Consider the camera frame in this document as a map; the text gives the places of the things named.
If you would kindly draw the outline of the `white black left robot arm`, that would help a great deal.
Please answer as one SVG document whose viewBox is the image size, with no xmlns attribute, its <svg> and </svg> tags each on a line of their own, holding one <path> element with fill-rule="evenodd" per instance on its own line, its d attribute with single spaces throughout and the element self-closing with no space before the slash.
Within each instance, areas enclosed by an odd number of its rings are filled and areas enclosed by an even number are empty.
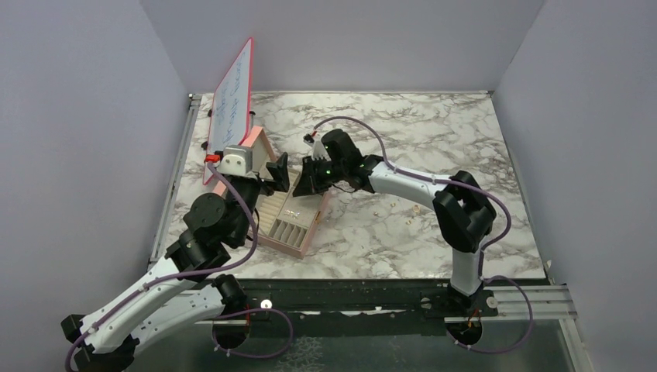
<svg viewBox="0 0 657 372">
<path fill-rule="evenodd" d="M 227 147 L 208 169 L 225 190 L 196 197 L 183 217 L 186 229 L 166 253 L 107 305 L 62 321 L 71 342 L 65 370 L 124 371 L 139 351 L 169 332 L 243 310 L 243 293 L 229 271 L 256 252 L 259 197 L 289 190 L 288 154 L 266 164 L 269 178 L 261 177 L 251 151 L 241 146 Z"/>
</svg>

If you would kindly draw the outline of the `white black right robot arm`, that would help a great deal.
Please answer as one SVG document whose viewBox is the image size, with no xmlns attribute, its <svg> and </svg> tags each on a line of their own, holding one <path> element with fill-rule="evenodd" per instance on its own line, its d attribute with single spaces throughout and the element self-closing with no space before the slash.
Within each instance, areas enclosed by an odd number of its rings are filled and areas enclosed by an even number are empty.
<svg viewBox="0 0 657 372">
<path fill-rule="evenodd" d="M 437 178 L 389 167 L 382 156 L 362 155 L 341 129 L 321 139 L 309 133 L 303 140 L 312 154 L 301 161 L 294 197 L 321 195 L 344 181 L 354 191 L 395 195 L 432 209 L 443 239 L 452 247 L 447 305 L 457 315 L 475 309 L 483 288 L 481 246 L 497 213 L 470 173 Z"/>
</svg>

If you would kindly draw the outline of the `pink jewelry box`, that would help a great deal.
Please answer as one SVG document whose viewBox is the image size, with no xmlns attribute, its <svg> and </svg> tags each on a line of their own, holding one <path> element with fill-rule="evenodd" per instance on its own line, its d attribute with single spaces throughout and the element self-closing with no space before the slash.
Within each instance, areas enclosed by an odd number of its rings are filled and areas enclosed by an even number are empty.
<svg viewBox="0 0 657 372">
<path fill-rule="evenodd" d="M 264 181 L 271 176 L 266 169 L 267 162 L 275 162 L 282 154 L 275 154 L 264 129 L 255 126 L 238 146 L 250 147 L 253 151 L 255 178 Z M 289 192 L 274 192 L 271 196 L 242 198 L 222 174 L 210 171 L 210 164 L 205 164 L 203 182 L 217 180 L 217 185 L 210 196 L 211 204 L 206 209 L 217 211 L 215 219 L 201 220 L 202 229 L 218 230 L 222 233 L 224 245 L 236 247 L 252 236 L 254 244 L 263 244 L 276 250 L 302 258 L 311 244 L 315 230 L 325 210 L 326 195 L 294 197 L 293 190 L 301 172 L 289 164 Z M 300 212 L 297 219 L 284 214 L 286 209 Z"/>
</svg>

